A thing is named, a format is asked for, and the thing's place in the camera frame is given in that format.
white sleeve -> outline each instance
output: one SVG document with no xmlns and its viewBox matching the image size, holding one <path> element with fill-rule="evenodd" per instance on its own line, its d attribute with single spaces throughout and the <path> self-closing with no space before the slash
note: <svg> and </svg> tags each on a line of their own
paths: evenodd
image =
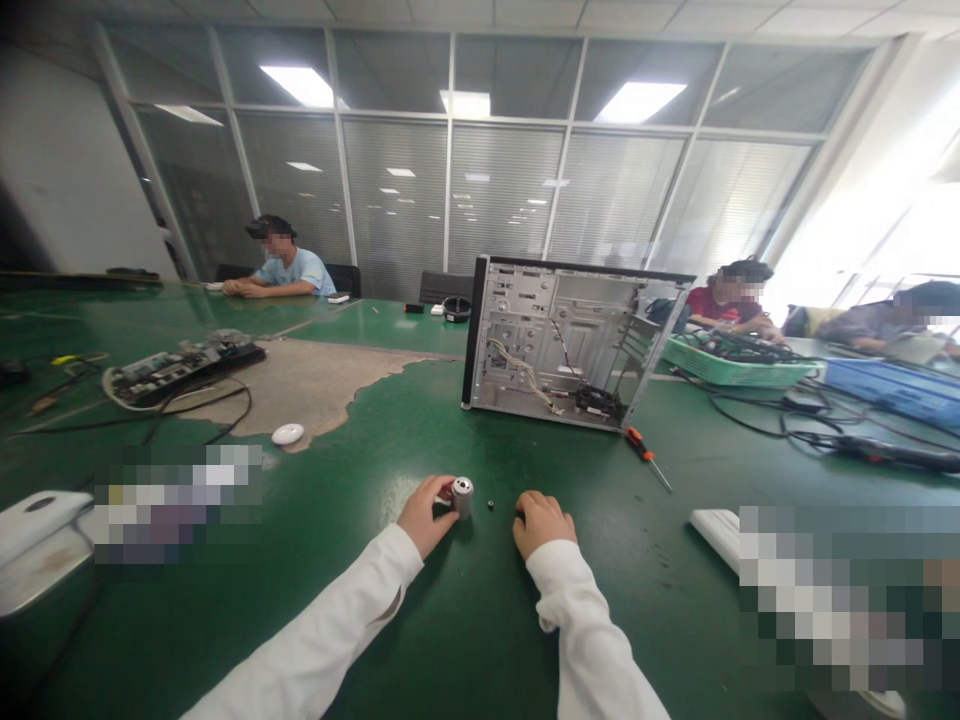
<svg viewBox="0 0 960 720">
<path fill-rule="evenodd" d="M 399 525 L 389 525 L 346 572 L 183 718 L 317 720 L 350 665 L 396 614 L 422 567 L 410 537 Z"/>
<path fill-rule="evenodd" d="M 540 627 L 560 628 L 558 719 L 669 720 L 633 661 L 627 636 L 610 621 L 610 608 L 577 544 L 541 545 L 527 570 L 540 590 Z"/>
</svg>

glass partition wall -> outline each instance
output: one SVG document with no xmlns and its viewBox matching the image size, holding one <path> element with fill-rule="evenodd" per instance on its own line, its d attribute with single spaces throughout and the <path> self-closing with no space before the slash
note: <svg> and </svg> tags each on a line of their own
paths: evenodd
<svg viewBox="0 0 960 720">
<path fill-rule="evenodd" d="M 762 252 L 874 48 L 98 28 L 198 279 L 282 215 L 413 300 L 480 253 L 705 276 Z"/>
</svg>

white wall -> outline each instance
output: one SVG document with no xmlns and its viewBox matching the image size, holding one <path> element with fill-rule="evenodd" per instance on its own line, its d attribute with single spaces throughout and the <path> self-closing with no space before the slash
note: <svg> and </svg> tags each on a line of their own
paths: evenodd
<svg viewBox="0 0 960 720">
<path fill-rule="evenodd" d="M 764 292 L 775 319 L 788 303 L 831 305 L 926 187 L 960 128 L 960 43 L 920 44 L 879 112 L 864 122 L 856 150 Z"/>
<path fill-rule="evenodd" d="M 58 272 L 177 278 L 99 86 L 7 45 L 0 181 Z"/>
</svg>

person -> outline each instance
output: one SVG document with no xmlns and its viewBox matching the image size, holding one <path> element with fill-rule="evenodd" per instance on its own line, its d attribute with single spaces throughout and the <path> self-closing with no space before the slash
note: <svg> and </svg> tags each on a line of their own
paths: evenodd
<svg viewBox="0 0 960 720">
<path fill-rule="evenodd" d="M 183 720 L 319 718 L 354 660 L 396 614 L 407 587 L 459 515 L 434 519 L 452 475 L 430 476 L 347 570 L 183 716 Z M 545 632 L 560 629 L 557 717 L 669 720 L 633 661 L 630 643 L 577 545 L 573 519 L 555 498 L 530 490 L 513 536 L 540 591 Z"/>
<path fill-rule="evenodd" d="M 261 215 L 246 227 L 270 258 L 253 275 L 227 280 L 223 292 L 246 298 L 333 295 L 337 289 L 323 261 L 294 243 L 296 230 L 278 215 Z"/>
<path fill-rule="evenodd" d="M 895 293 L 889 300 L 856 305 L 825 322 L 817 337 L 858 350 L 883 354 L 898 339 L 927 333 L 931 318 L 960 315 L 960 285 L 931 280 Z M 948 341 L 943 352 L 960 360 L 960 347 Z"/>
<path fill-rule="evenodd" d="M 707 279 L 706 287 L 694 288 L 687 295 L 690 322 L 713 327 L 724 313 L 735 310 L 733 332 L 756 333 L 764 340 L 784 342 L 783 334 L 757 302 L 763 284 L 772 277 L 770 266 L 753 257 L 724 265 Z"/>
</svg>

open computer case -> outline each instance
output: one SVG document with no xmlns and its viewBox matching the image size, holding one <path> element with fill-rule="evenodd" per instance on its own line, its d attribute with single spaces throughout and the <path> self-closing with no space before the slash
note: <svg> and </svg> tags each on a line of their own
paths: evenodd
<svg viewBox="0 0 960 720">
<path fill-rule="evenodd" d="M 462 407 L 622 431 L 695 280 L 481 255 Z M 646 318 L 659 299 L 663 325 Z"/>
</svg>

